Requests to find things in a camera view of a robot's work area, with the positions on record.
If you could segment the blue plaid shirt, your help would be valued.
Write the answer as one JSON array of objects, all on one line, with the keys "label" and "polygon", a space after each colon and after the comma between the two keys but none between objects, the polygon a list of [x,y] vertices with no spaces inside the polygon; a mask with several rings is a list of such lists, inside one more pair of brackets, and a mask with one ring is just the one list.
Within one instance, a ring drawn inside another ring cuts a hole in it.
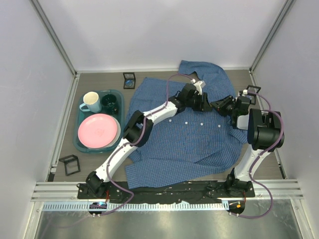
[{"label": "blue plaid shirt", "polygon": [[[178,72],[195,72],[206,83],[203,90],[210,102],[235,96],[227,74],[213,63],[181,61]],[[144,78],[131,98],[127,121],[136,110],[150,111],[165,101],[166,81]],[[234,129],[229,116],[186,108],[155,125],[146,144],[129,155],[133,164],[125,169],[128,186],[163,187],[224,172],[236,163],[246,143],[247,131]]]}]

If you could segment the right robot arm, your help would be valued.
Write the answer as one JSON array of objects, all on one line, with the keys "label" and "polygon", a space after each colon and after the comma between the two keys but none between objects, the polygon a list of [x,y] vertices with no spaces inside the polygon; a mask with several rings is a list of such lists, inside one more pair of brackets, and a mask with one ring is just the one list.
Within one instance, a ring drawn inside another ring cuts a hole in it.
[{"label": "right robot arm", "polygon": [[249,146],[240,161],[216,189],[228,197],[254,196],[253,176],[261,162],[284,143],[284,124],[280,112],[250,109],[256,103],[248,96],[225,97],[210,105],[221,116],[230,116],[235,129],[247,131]]}]

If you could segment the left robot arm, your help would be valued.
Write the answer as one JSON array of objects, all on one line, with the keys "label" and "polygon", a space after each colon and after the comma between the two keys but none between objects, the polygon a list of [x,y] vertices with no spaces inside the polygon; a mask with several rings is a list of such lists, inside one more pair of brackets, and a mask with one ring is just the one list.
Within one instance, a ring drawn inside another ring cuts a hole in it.
[{"label": "left robot arm", "polygon": [[185,84],[174,96],[167,95],[165,103],[159,107],[146,112],[135,111],[124,128],[118,146],[100,167],[87,176],[85,183],[88,192],[97,198],[104,196],[107,190],[106,183],[111,181],[112,175],[124,160],[148,141],[156,124],[183,112],[186,108],[210,112],[212,108],[207,93],[203,92],[204,87],[204,81],[193,81]]}]

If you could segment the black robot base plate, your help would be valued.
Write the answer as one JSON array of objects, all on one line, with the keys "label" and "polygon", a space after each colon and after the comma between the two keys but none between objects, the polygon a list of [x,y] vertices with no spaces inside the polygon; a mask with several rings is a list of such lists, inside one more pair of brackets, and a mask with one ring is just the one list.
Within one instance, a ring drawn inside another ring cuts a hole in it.
[{"label": "black robot base plate", "polygon": [[[102,192],[97,195],[85,183],[77,184],[78,199],[92,199],[105,201],[109,199],[111,203],[122,204],[127,201],[131,194],[128,193],[128,183],[118,181],[117,184],[125,188],[119,189],[111,182],[104,183]],[[218,203],[222,198],[254,198],[255,191],[252,182],[235,182],[230,185],[227,182],[208,181],[185,181],[169,185],[166,187],[151,188],[138,187],[131,190],[134,197],[129,201],[130,204],[173,204],[182,201],[190,204]]]}]

